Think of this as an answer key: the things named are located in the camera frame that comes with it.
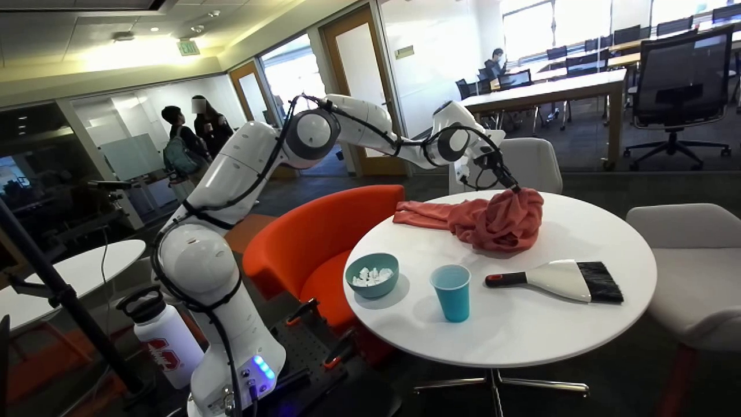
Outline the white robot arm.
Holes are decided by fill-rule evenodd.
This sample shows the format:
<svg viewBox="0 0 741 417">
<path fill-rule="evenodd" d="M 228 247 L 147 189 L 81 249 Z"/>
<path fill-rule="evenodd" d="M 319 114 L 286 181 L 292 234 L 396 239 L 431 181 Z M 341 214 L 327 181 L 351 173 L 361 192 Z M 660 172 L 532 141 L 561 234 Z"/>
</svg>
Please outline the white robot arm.
<svg viewBox="0 0 741 417">
<path fill-rule="evenodd" d="M 225 234 L 255 205 L 275 167 L 309 167 L 335 144 L 354 144 L 420 170 L 448 164 L 469 189 L 512 188 L 497 144 L 459 102 L 433 112 L 424 136 L 391 130 L 383 107 L 327 93 L 292 109 L 279 127 L 237 127 L 149 244 L 149 267 L 205 336 L 189 372 L 187 417 L 240 417 L 273 394 L 286 350 L 263 325 Z"/>
</svg>

